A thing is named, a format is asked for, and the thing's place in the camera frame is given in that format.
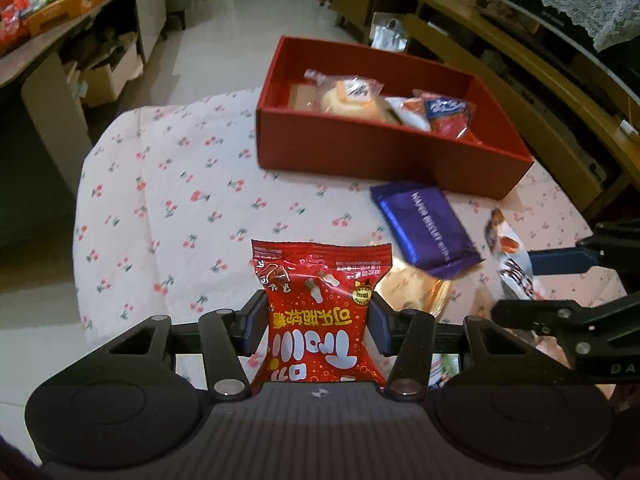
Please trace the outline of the white red date packet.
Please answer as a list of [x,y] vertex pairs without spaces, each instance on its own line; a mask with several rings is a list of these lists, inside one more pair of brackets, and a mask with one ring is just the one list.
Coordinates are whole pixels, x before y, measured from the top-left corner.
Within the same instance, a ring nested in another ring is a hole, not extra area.
[[491,211],[485,226],[485,240],[507,300],[543,300],[534,283],[533,263],[524,243],[506,222],[499,208]]

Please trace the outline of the long wooden tv bench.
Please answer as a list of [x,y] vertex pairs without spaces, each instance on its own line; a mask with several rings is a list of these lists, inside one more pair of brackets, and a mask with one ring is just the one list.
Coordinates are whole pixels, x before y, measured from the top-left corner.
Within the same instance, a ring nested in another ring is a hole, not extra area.
[[538,0],[333,0],[370,32],[399,16],[409,51],[466,70],[494,92],[535,156],[589,218],[639,206],[639,29],[604,49]]

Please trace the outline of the cherry print tablecloth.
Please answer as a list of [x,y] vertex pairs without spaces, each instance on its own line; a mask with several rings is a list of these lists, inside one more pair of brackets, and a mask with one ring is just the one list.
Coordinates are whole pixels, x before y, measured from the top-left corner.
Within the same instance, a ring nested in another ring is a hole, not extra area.
[[[152,315],[195,322],[242,307],[260,285],[252,241],[340,246],[389,244],[404,260],[370,196],[377,184],[279,174],[258,166],[258,92],[122,114],[85,160],[74,240],[82,328],[98,346]],[[502,299],[485,240],[499,208],[526,250],[573,247],[591,234],[550,174],[529,168],[504,200],[444,193],[483,261],[452,281],[441,320],[487,316]],[[595,307],[623,297],[617,274],[536,276],[544,299]]]

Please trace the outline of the white noodle snack bag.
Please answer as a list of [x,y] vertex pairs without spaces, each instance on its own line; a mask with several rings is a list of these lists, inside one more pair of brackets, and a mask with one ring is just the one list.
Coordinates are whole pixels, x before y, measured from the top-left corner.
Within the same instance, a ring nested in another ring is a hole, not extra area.
[[404,126],[425,132],[431,130],[430,121],[426,117],[425,103],[422,99],[386,96],[385,101]]

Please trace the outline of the open cardboard carton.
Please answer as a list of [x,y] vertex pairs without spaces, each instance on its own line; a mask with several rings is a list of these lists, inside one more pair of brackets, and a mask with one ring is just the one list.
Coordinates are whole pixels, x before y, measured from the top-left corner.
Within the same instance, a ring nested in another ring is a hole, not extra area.
[[81,81],[87,84],[87,92],[81,102],[88,107],[116,102],[126,84],[140,76],[142,70],[135,41],[116,48],[109,58],[82,74]]

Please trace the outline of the gold foil snack packet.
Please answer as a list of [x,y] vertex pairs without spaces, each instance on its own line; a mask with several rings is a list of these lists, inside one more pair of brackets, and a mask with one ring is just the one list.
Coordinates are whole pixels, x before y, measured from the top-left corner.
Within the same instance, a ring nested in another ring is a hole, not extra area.
[[418,310],[439,320],[444,314],[452,281],[431,274],[393,256],[393,265],[375,291],[393,310]]

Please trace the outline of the red cardboard box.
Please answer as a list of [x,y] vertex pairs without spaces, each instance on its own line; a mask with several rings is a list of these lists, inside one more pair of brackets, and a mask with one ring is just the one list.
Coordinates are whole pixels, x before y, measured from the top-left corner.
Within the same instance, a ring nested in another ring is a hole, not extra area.
[[[474,105],[473,140],[290,107],[306,70],[380,82],[391,96],[427,90]],[[411,181],[502,200],[533,157],[498,101],[477,77],[439,63],[358,44],[280,38],[256,107],[259,166],[305,174]]]

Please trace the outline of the steamed cake clear packet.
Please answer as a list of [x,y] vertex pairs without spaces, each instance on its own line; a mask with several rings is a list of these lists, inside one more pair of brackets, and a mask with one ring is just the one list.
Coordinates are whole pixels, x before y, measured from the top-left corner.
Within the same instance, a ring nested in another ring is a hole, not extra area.
[[398,125],[399,119],[387,103],[384,84],[363,76],[332,76],[306,70],[304,79],[314,86],[311,108],[315,112],[385,125]]

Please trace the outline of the silver plastic bag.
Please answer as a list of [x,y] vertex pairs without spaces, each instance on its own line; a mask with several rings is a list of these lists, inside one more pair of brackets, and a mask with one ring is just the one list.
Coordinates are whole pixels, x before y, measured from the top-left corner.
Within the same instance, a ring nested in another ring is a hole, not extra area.
[[408,35],[402,24],[402,15],[374,12],[370,26],[370,46],[387,52],[405,52]]

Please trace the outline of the blue wafer biscuit packet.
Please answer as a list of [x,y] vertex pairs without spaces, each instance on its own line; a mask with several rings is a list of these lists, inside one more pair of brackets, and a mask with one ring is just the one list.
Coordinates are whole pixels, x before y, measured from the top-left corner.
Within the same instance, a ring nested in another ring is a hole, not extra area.
[[483,261],[439,188],[393,182],[370,188],[405,262],[453,280]]

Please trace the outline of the red blue snack packet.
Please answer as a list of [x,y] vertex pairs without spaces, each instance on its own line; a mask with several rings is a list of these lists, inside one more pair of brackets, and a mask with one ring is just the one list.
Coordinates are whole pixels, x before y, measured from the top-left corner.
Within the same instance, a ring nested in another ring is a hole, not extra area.
[[413,96],[422,102],[431,132],[444,139],[482,145],[471,129],[476,110],[474,103],[420,89],[414,89]]

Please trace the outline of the orange cardboard box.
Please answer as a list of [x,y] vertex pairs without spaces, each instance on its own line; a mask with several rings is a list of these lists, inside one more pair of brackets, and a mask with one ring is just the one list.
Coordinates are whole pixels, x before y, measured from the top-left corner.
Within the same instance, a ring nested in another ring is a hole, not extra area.
[[42,9],[29,14],[25,25],[29,35],[35,38],[56,26],[89,13],[105,0],[56,0]]

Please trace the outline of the dark side table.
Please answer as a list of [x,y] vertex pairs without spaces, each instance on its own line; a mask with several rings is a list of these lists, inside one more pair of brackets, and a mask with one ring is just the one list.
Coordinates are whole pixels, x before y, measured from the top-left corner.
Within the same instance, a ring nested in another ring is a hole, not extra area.
[[112,32],[133,32],[138,55],[146,62],[165,23],[165,0],[104,0],[2,58],[1,94],[17,93],[17,103],[26,113],[23,124],[35,131],[68,192],[77,192],[82,162],[92,142],[63,65],[86,53],[89,35],[100,26]]

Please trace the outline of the red gummy candy bag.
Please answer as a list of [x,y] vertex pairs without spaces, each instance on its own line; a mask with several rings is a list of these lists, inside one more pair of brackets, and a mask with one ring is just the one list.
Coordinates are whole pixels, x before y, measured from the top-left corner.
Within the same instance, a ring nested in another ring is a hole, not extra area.
[[252,388],[266,382],[384,385],[364,335],[375,286],[392,268],[392,246],[253,240],[252,249],[268,301],[267,351]]

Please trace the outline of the white Kaprons wafer packet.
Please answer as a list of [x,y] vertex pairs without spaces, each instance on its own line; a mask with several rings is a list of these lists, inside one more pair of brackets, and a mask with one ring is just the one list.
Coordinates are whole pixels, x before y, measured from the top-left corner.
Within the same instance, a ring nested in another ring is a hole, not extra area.
[[434,354],[428,386],[431,389],[442,388],[451,378],[459,374],[460,367],[457,354]]

